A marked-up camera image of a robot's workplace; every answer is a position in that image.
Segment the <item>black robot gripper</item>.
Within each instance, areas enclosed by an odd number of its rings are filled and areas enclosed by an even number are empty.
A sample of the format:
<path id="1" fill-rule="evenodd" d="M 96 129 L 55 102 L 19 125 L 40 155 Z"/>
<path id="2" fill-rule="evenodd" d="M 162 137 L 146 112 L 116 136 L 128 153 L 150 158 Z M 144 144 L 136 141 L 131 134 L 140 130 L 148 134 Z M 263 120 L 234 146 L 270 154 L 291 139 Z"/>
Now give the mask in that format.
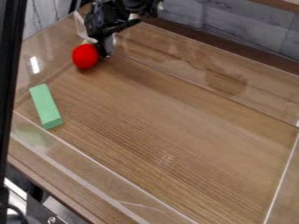
<path id="1" fill-rule="evenodd" d="M 138 25 L 143 17 L 156 18 L 164 0 L 94 0 L 84 26 L 90 38 L 98 40 L 100 56 L 110 57 L 116 50 L 116 35 Z"/>

